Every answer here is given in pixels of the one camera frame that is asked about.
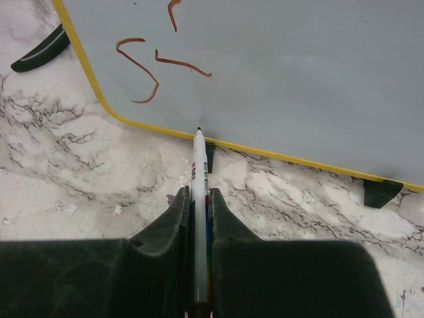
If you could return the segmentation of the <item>white marker pen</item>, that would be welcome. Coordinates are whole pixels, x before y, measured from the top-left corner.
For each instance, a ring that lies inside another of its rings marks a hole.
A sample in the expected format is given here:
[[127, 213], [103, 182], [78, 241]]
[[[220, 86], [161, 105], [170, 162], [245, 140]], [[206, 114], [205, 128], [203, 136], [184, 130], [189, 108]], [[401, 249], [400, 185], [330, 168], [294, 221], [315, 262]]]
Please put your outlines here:
[[201, 128], [193, 139], [191, 167], [191, 216], [193, 219], [193, 295], [192, 302], [210, 306], [209, 261], [209, 185], [206, 141]]

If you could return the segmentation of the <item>yellow framed whiteboard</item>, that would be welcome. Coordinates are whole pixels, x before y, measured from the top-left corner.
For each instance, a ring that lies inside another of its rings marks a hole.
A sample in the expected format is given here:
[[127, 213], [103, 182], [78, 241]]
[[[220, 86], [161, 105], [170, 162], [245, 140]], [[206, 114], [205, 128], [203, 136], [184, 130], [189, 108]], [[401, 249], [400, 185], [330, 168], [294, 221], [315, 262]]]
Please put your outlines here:
[[423, 189], [422, 1], [55, 1], [136, 127]]

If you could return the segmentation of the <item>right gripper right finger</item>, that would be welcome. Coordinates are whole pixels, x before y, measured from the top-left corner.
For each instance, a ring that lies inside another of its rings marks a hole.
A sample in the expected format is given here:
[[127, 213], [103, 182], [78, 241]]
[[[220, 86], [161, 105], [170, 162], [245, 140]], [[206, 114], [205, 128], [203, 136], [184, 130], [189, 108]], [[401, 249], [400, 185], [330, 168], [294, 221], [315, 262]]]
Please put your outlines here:
[[263, 240], [212, 189], [215, 317], [392, 317], [366, 249], [345, 240]]

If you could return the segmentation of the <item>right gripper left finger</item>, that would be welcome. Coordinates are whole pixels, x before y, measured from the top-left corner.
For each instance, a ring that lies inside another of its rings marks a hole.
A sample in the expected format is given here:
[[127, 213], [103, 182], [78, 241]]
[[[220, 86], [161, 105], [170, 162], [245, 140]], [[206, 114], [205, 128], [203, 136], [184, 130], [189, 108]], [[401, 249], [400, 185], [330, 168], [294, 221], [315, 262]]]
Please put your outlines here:
[[131, 238], [1, 243], [2, 317], [183, 317], [189, 190]]

